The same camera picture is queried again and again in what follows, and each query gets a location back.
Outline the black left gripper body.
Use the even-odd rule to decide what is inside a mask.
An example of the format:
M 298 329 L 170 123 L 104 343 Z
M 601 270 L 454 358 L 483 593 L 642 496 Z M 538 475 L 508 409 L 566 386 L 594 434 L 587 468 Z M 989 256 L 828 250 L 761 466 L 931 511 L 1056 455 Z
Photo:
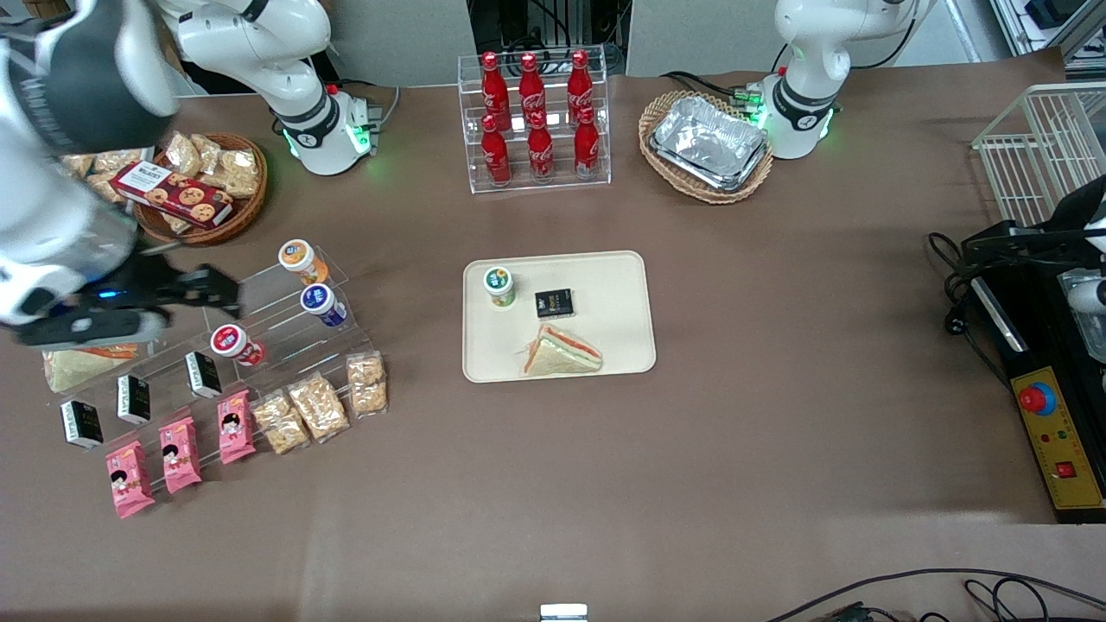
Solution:
M 1089 263 L 1091 243 L 1084 238 L 1086 224 L 1027 227 L 1027 256 L 1061 263 Z

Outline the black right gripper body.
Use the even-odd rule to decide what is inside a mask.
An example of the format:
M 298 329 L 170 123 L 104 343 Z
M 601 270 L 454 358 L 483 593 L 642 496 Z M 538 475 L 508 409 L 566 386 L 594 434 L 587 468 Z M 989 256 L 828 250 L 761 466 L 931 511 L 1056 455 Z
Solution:
M 86 308 L 160 308 L 188 302 L 185 272 L 163 255 L 131 253 L 114 271 L 86 286 Z

